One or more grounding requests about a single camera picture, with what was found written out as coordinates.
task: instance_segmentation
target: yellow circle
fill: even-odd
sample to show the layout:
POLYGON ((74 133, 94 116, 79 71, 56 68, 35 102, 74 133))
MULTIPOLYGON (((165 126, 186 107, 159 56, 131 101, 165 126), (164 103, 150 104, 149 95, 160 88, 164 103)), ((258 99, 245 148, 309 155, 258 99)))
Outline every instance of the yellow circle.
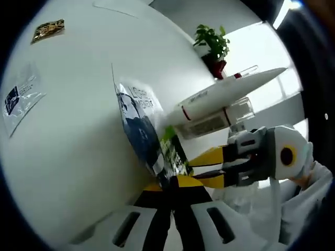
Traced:
POLYGON ((291 167, 291 166, 293 166, 293 165, 295 164, 295 162, 296 162, 296 160, 297 160, 297 150, 296 150, 293 146, 291 146, 291 145, 284 145, 283 149, 284 149, 284 148, 288 148, 288 149, 291 150, 291 152, 292 152, 292 161, 291 161, 291 163, 288 164, 288 165, 285 165, 283 162, 282 162, 282 164, 283 164, 284 166, 286 166, 286 167, 291 167))

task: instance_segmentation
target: white table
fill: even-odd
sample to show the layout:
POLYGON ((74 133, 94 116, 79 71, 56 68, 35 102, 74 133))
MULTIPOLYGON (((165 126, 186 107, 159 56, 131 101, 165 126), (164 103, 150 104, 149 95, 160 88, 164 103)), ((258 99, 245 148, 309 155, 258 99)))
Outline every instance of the white table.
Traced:
MULTIPOLYGON (((92 6, 92 0, 47 2, 19 38, 4 81, 35 62, 47 95, 9 139, 0 119, 0 159, 7 184, 33 229, 52 247, 135 196, 148 172, 123 132, 115 78, 154 89, 169 111, 214 82, 180 29, 138 1, 138 18, 92 6), (63 18, 65 34, 30 45, 35 28, 63 18)), ((226 142, 220 131, 183 142, 189 158, 226 142)))

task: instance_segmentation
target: green plant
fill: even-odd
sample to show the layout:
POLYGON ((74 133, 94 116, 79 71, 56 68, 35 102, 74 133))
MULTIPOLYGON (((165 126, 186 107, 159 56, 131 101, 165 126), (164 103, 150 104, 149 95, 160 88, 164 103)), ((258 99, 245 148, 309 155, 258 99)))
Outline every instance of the green plant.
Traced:
POLYGON ((224 38, 226 32, 222 26, 220 26, 220 32, 221 34, 217 34, 214 29, 206 25, 199 25, 195 33, 197 37, 193 46, 208 45, 210 47, 209 54, 213 59, 217 61, 223 60, 229 52, 227 44, 230 41, 224 38))

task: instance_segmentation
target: red pot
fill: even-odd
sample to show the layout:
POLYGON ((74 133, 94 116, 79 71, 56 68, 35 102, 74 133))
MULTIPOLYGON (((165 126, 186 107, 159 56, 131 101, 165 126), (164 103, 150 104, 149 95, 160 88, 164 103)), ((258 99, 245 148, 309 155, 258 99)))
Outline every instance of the red pot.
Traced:
POLYGON ((217 61, 214 60, 213 57, 210 54, 207 54, 201 58, 213 77, 216 77, 218 79, 223 79, 222 77, 222 71, 224 70, 227 62, 225 60, 217 61))

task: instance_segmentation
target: black circle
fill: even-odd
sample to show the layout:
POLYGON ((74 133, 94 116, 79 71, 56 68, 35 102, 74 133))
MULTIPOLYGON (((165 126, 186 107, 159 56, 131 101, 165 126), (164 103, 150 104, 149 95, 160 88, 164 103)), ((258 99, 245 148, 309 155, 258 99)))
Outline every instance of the black circle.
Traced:
POLYGON ((293 152, 290 148, 284 147, 281 151, 281 161, 285 166, 288 166, 293 161, 293 152))

